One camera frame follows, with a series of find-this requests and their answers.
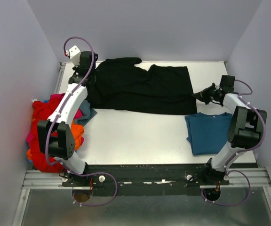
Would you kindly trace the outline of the black t-shirt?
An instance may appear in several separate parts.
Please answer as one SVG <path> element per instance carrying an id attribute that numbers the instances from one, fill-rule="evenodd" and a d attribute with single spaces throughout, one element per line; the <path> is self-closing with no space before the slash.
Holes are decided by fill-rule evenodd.
<path id="1" fill-rule="evenodd" d="M 186 66 L 138 67 L 138 57 L 106 59 L 88 86 L 92 108 L 141 113 L 189 115 L 197 113 Z"/>

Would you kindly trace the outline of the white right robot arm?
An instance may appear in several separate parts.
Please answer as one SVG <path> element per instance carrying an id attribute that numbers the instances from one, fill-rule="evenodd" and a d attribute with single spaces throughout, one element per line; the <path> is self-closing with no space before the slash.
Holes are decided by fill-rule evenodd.
<path id="1" fill-rule="evenodd" d="M 221 151 L 207 162 L 202 171 L 202 181 L 208 185 L 218 180 L 218 175 L 227 175 L 228 168 L 243 153 L 261 146 L 266 135 L 267 112 L 257 109 L 243 99 L 253 94 L 252 88 L 234 76 L 223 75 L 220 84 L 212 84 L 192 94 L 204 104 L 215 102 L 232 113 L 227 131 L 227 142 Z"/>

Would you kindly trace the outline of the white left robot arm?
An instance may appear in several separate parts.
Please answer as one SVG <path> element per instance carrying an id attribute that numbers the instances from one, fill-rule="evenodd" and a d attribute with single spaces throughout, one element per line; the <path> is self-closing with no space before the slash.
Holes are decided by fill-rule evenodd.
<path id="1" fill-rule="evenodd" d="M 74 47 L 68 52 L 74 64 L 74 74 L 69 78 L 67 90 L 60 104 L 46 119 L 37 124 L 40 151 L 49 166 L 57 163 L 73 174 L 73 181 L 84 186 L 89 182 L 86 163 L 75 152 L 76 142 L 71 123 L 81 103 L 88 95 L 88 76 L 93 74 L 98 55 L 93 51 L 79 51 Z"/>

